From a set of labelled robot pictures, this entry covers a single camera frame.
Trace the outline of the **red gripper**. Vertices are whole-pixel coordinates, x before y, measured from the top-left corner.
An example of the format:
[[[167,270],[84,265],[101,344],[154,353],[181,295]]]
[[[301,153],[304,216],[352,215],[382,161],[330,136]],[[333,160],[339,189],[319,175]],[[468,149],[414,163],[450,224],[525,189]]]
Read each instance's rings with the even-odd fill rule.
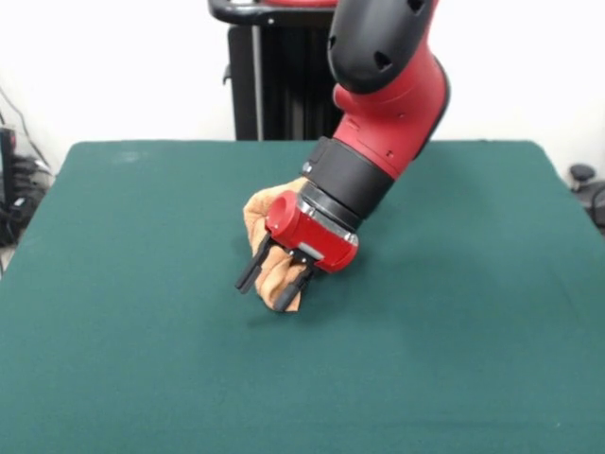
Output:
[[[251,261],[235,282],[235,288],[246,294],[262,272],[275,242],[287,251],[302,253],[316,268],[328,273],[347,268],[358,251],[358,238],[334,220],[313,207],[302,194],[286,190],[269,206],[265,216],[264,236]],[[305,267],[278,296],[274,309],[286,312],[296,296],[308,285],[314,274]]]

